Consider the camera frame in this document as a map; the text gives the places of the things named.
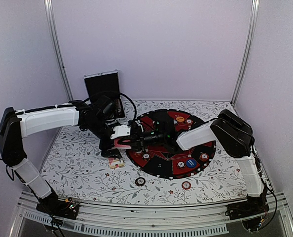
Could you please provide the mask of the orange big blind button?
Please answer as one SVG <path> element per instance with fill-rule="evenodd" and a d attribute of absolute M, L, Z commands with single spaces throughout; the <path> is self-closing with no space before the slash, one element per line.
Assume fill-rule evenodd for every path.
<path fill-rule="evenodd" d="M 175 119 L 178 123 L 183 123 L 185 121 L 185 118 L 183 116 L 177 116 Z"/>

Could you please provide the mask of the orange chips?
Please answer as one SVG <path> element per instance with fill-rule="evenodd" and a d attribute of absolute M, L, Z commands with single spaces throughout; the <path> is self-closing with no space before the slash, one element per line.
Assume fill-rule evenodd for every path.
<path fill-rule="evenodd" d="M 208 159 L 209 159 L 209 156 L 206 153 L 201 153 L 200 156 L 199 156 L 199 160 L 201 162 L 206 162 Z"/>
<path fill-rule="evenodd" d="M 136 151 L 136 152 L 135 152 L 135 155 L 136 155 L 136 156 L 140 156 L 141 154 L 142 154 L 142 151 Z"/>
<path fill-rule="evenodd" d="M 188 125 L 192 125 L 192 124 L 193 124 L 193 121 L 190 120 L 190 119 L 187 119 L 187 120 L 185 121 L 185 123 L 188 124 Z"/>

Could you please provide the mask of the red playing card deck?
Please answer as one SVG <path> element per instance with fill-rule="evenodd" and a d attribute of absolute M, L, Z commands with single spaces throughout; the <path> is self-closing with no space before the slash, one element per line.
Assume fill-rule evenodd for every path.
<path fill-rule="evenodd" d="M 114 140 L 114 148 L 119 150 L 129 150 L 132 147 L 130 145 L 120 144 L 119 139 Z"/>

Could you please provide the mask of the blue small blind button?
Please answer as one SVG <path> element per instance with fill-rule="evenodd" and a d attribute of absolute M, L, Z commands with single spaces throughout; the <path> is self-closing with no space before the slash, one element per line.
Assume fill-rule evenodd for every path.
<path fill-rule="evenodd" d="M 190 158 L 186 160 L 185 164 L 188 168 L 194 168 L 196 167 L 197 162 L 194 159 Z"/>

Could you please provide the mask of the dark red chip stack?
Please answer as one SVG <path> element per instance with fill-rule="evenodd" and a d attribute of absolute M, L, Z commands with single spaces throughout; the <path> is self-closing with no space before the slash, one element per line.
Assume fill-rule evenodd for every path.
<path fill-rule="evenodd" d="M 143 177 L 139 177 L 135 180 L 137 186 L 143 186 L 146 183 L 146 180 Z"/>

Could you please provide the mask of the orange chip stack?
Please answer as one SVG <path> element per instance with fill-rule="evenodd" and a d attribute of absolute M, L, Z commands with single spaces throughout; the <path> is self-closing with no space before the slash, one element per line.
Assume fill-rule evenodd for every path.
<path fill-rule="evenodd" d="M 185 190 L 190 189 L 191 188 L 191 183 L 188 182 L 188 181 L 184 181 L 182 183 L 182 188 L 185 189 Z"/>

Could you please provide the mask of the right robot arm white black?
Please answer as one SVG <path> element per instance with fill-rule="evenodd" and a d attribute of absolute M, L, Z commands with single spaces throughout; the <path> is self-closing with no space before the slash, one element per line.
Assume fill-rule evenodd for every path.
<path fill-rule="evenodd" d="M 188 177 L 202 172 L 220 143 L 235 158 L 247 187 L 247 200 L 229 205 L 232 218 L 268 211 L 268 188 L 262 179 L 260 160 L 254 148 L 252 128 L 225 109 L 218 117 L 202 121 L 184 111 L 159 109 L 139 116 L 128 143 L 129 159 L 142 171 L 165 179 L 182 179 L 182 189 L 193 185 Z"/>

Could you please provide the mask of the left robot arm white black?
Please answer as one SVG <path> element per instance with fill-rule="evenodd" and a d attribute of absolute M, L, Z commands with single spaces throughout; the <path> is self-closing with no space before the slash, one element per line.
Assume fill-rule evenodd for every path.
<path fill-rule="evenodd" d="M 115 140 L 130 135 L 131 131 L 126 125 L 107 124 L 114 109 L 114 102 L 105 95 L 99 96 L 93 104 L 74 100 L 30 110 L 8 107 L 0 122 L 0 161 L 11 168 L 10 178 L 16 175 L 34 193 L 40 206 L 50 214 L 58 214 L 70 206 L 59 200 L 55 190 L 28 159 L 24 139 L 32 136 L 39 141 L 46 133 L 62 127 L 77 126 L 81 131 L 91 131 L 100 139 L 102 155 L 121 158 L 114 147 Z"/>

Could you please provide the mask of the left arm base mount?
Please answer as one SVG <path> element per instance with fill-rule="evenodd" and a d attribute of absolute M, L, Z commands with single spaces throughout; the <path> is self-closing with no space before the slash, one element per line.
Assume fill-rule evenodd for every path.
<path fill-rule="evenodd" d="M 59 200 L 56 197 L 46 197 L 45 199 L 39 200 L 36 210 L 51 216 L 76 220 L 79 203 L 72 200 Z"/>

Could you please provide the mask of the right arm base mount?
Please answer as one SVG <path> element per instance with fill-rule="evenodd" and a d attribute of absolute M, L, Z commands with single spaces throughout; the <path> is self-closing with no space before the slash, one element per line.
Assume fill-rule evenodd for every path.
<path fill-rule="evenodd" d="M 249 232 L 256 232 L 263 226 L 268 211 L 269 206 L 267 202 L 265 204 L 259 204 L 255 201 L 244 201 L 227 205 L 225 216 L 228 216 L 230 220 L 248 218 L 242 221 L 244 229 Z"/>

